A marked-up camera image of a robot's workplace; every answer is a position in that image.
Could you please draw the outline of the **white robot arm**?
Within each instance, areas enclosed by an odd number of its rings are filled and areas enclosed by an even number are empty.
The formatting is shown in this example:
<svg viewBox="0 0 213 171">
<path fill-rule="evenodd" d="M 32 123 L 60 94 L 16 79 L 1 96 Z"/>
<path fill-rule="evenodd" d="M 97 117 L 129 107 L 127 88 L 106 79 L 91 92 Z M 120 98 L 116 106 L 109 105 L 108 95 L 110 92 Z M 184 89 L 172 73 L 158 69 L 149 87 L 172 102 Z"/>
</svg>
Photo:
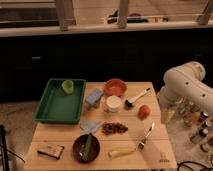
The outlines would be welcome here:
<svg viewBox="0 0 213 171">
<path fill-rule="evenodd" d="M 170 68 L 164 73 L 164 85 L 157 93 L 161 122 L 166 124 L 174 114 L 174 107 L 183 98 L 198 106 L 202 112 L 213 115 L 213 88 L 202 82 L 206 71 L 196 61 Z"/>
</svg>

